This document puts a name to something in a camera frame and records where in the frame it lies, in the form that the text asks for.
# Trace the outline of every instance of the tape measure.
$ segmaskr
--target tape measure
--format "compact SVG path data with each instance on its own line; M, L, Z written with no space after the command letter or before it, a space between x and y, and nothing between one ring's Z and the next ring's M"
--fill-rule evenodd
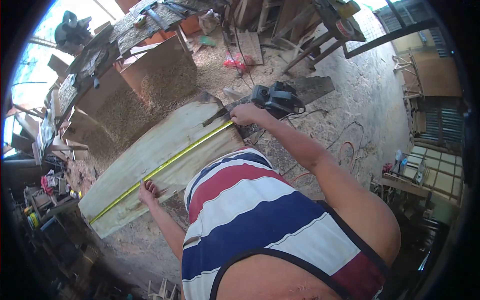
M175 154L175 156L173 156L172 158L170 158L169 160L167 160L166 162L164 162L161 166L159 166L158 168L156 168L155 170L153 170L152 172L150 172L147 176L143 177L143 180L144 181L147 181L149 180L152 176L154 176L155 174L157 174L158 172L160 172L161 170L165 169L168 165L170 165L171 163L173 163L175 160L179 159L180 157L182 157L185 153L189 152L190 150L194 149L196 146L200 145L201 143L203 143L204 141L208 140L209 138L211 138L212 136L214 136L215 134L219 133L220 131L224 130L225 128L227 128L228 126L230 126L231 124L233 124L232 121L228 121L227 123L217 127L216 129L214 129L213 131L207 133L206 135L204 135L203 137L201 137L199 140L197 140L195 143L191 144L190 146L186 147L185 149L183 149L182 151L178 152L177 154ZM137 182L136 184L134 184L131 188L129 188L127 191L125 191L122 195L120 195L120 197L118 197L117 199L115 199L112 203L110 203L107 207L105 207L96 217L94 217L90 222L89 224L93 224L95 221L97 221L101 216L103 216L107 211L109 211L110 209L112 209L112 207L114 207L116 204L118 204L118 202L120 202L123 198L125 198L128 194L130 194L131 192L133 192L136 188L138 188L140 186L140 182Z

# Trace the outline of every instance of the floor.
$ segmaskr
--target floor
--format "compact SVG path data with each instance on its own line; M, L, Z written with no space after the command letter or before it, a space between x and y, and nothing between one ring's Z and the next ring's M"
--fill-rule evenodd
M361 26L361 16L357 19ZM236 77L236 71L222 65L225 58L219 29L211 34L215 48L202 46L193 55L198 67L197 85L217 96L227 104L233 100L223 94L224 87L234 88L247 95L252 85L250 77ZM364 187L368 188L373 178L380 178L383 164L392 162L397 149L406 152L412 144L408 129L407 114L403 103L401 74L395 76L392 69L395 54L391 43L381 45L366 53L346 60L342 49L337 49L315 65L316 71L307 68L301 61L289 74L280 74L285 62L278 57L280 51L265 49L264 65L251 70L255 84L269 85L275 80L287 80L300 76L330 76L335 91L313 101L307 112L289 117L283 122L308 134L322 143L338 157L345 141L354 145L354 151L345 146L339 162ZM262 151L292 182L304 173L298 163L284 150L278 141L267 132L258 132L246 140ZM312 199L324 196L311 174L292 182L295 188ZM187 228L188 218L182 203L183 196L163 203L164 208ZM175 258L150 214L144 214L130 224L103 240L97 240L104 257L100 260L106 268L118 274L121 280L131 284L146 298L148 281L158 289L162 278L180 283L180 265Z

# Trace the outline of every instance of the tank top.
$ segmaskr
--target tank top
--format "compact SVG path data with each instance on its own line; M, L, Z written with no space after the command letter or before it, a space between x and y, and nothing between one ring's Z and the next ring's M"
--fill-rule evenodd
M256 254L308 271L343 299L372 299L383 259L326 202L295 190L259 151L244 147L204 167L187 185L182 256L186 300L214 300L226 270Z

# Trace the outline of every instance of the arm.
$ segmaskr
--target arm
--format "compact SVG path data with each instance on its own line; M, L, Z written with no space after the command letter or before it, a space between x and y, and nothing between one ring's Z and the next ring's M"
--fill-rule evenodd
M391 264L400 248L400 229L390 208L364 189L341 168L320 143L271 116L254 104L235 107L230 113L239 125L257 123L270 132L322 188L328 204L386 262Z
M143 203L147 204L150 213L153 216L156 224L160 228L165 240L169 247L172 249L173 254L180 261L180 279L181 276L181 259L183 255L183 240L185 239L185 231L175 220L164 211L158 204L156 199L165 191L159 191L156 185L148 180L144 182L140 181L140 189L138 191L138 198ZM181 298L185 300L185 294L183 293L183 285L180 284Z

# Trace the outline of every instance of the hand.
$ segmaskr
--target hand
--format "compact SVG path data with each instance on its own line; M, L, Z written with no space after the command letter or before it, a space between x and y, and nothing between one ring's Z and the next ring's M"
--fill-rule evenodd
M253 103L236 106L230 116L235 124L246 126L257 123L261 127L265 127L265 124L274 118L266 109L258 108Z
M146 182L140 180L140 189L138 191L138 199L145 203L146 205L151 205L155 203L155 198L160 197L165 193L166 190L158 190L158 187L151 181L147 180Z

